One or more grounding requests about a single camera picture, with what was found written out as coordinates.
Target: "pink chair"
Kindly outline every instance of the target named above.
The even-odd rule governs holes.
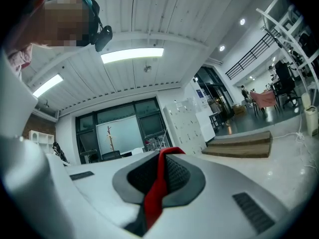
[[[258,107],[261,108],[266,108],[266,107],[271,107],[274,106],[276,108],[276,97],[273,91],[266,91],[264,93],[258,94],[255,92],[250,92],[250,96],[253,99],[253,103],[257,103]]]

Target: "white chair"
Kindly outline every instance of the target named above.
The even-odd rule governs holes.
[[[135,148],[134,150],[132,150],[132,155],[139,154],[139,153],[143,153],[142,148]]]

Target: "fluorescent light panel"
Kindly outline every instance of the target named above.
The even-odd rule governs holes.
[[[46,83],[44,83],[40,88],[38,88],[33,95],[35,97],[39,97],[41,96],[44,92],[46,92],[47,90],[51,89],[53,86],[55,86],[56,84],[58,84],[59,82],[63,81],[62,77],[60,75],[56,75],[53,78],[51,78],[50,80],[48,80]]]
[[[140,48],[110,52],[101,55],[104,64],[130,58],[162,57],[163,48]]]

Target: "white ceiling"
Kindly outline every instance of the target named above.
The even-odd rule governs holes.
[[[254,0],[96,0],[100,19],[113,29],[113,40],[97,53],[33,47],[31,65],[22,71],[32,91],[59,73],[63,82],[39,102],[67,114],[110,99],[176,88],[189,82],[208,55]],[[161,58],[103,64],[100,55],[117,50],[163,47]],[[144,72],[145,65],[152,70]]]
[[[250,74],[248,74],[245,78],[240,80],[236,83],[237,87],[240,87],[241,85],[247,85],[248,83],[252,82],[253,80],[249,78],[249,76],[252,76],[255,79],[258,79],[258,76],[265,73],[269,66],[271,66],[273,63],[276,64],[279,60],[284,59],[285,56],[282,53],[282,51],[279,49],[276,52],[274,52],[271,56],[269,56],[263,63],[261,63],[258,67],[256,67]]]
[[[223,61],[225,56],[231,52],[231,49],[235,46],[239,39],[261,19],[261,15],[256,12],[256,8],[265,11],[272,1],[273,0],[252,0],[252,2],[245,7],[244,11],[237,15],[233,26],[209,57]],[[239,23],[242,18],[245,19],[244,25],[240,25]],[[219,47],[221,45],[225,46],[223,51],[219,51]]]

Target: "floor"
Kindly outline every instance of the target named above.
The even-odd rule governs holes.
[[[307,78],[307,84],[310,84],[312,80],[313,78],[311,77]],[[301,96],[301,94],[305,92],[302,82],[297,83],[295,90],[298,96]],[[310,95],[312,100],[314,92],[311,91]],[[285,97],[281,97],[281,104],[283,104],[284,101]],[[319,105],[319,95],[316,95],[315,105]],[[215,134],[216,136],[230,135],[274,125],[299,115],[300,109],[303,110],[300,99],[295,107],[291,104],[287,104],[285,109],[280,108],[279,110],[276,110],[274,107],[266,108],[266,117],[262,116],[261,111],[258,111],[258,115],[255,116],[254,109],[247,108],[246,114],[234,116],[232,119],[228,120],[227,125],[220,127]]]
[[[227,158],[204,154],[199,154],[198,157],[238,170],[271,192],[291,210],[311,196],[312,190],[317,186],[319,179],[318,171],[309,167],[314,166],[312,159],[319,165],[319,134],[313,137],[308,136],[305,116],[302,116],[302,118],[301,132],[305,139],[298,141],[304,142],[311,154],[302,143],[296,142],[295,134],[279,137],[287,133],[298,132],[300,116],[296,116],[266,128],[266,130],[271,131],[273,136],[268,158]]]

